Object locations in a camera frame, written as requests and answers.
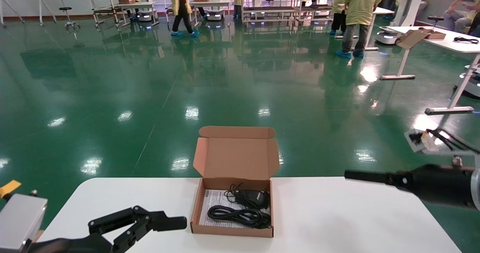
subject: open cardboard box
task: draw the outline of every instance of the open cardboard box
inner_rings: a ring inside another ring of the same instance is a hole
[[[417,45],[423,39],[439,39],[442,40],[445,38],[444,33],[439,31],[434,31],[431,29],[418,29],[418,30],[409,30],[399,38],[399,41],[396,43],[398,46],[410,50],[413,46]]]
[[[190,228],[192,233],[273,237],[274,207],[270,178],[280,169],[278,143],[273,128],[206,126],[199,130],[193,167],[202,175]],[[266,190],[270,194],[270,229],[240,229],[199,224],[207,189],[228,190],[231,184],[243,189]]]

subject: box lid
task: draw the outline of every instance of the box lid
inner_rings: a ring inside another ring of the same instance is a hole
[[[405,35],[400,37],[399,42],[396,44],[404,49],[410,50],[428,35],[425,29],[409,30]]]
[[[206,126],[199,134],[193,167],[205,178],[267,180],[280,169],[273,128]]]

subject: black strap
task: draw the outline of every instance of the black strap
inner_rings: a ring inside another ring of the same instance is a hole
[[[474,39],[474,38],[468,39],[468,38],[464,38],[464,37],[461,37],[461,36],[458,36],[458,37],[454,38],[453,41],[454,42],[468,41],[468,42],[473,43],[473,44],[478,44],[479,43],[478,39]]]

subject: green epoxy floor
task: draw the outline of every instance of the green epoxy floor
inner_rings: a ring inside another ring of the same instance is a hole
[[[19,192],[48,198],[44,228],[89,178],[198,177],[204,125],[275,128],[277,176],[450,162],[413,154],[403,132],[437,126],[442,116],[423,111],[446,106],[469,56],[422,43],[405,67],[416,80],[380,82],[398,70],[398,47],[349,62],[335,55],[341,42],[314,26],[212,22],[198,39],[172,39],[165,22],[102,36],[80,20],[75,40],[64,22],[0,29],[0,184],[16,179]],[[465,97],[459,104],[480,108]],[[451,115],[445,127],[480,146],[478,116]],[[480,213],[427,208],[464,253],[478,252]]]

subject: instruction paper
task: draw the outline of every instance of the instruction paper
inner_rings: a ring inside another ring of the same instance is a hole
[[[209,218],[209,216],[207,216],[207,212],[209,208],[215,205],[222,205],[222,206],[230,207],[237,210],[245,209],[245,207],[243,207],[242,205],[229,202],[227,197],[224,195],[225,192],[226,190],[211,190],[211,189],[207,189],[205,191],[204,205],[202,206],[202,212],[200,214],[199,224],[204,226],[247,229],[248,227],[245,227],[244,225],[236,222],[226,221],[226,220],[214,220]],[[270,208],[262,209],[262,212],[270,214]]]

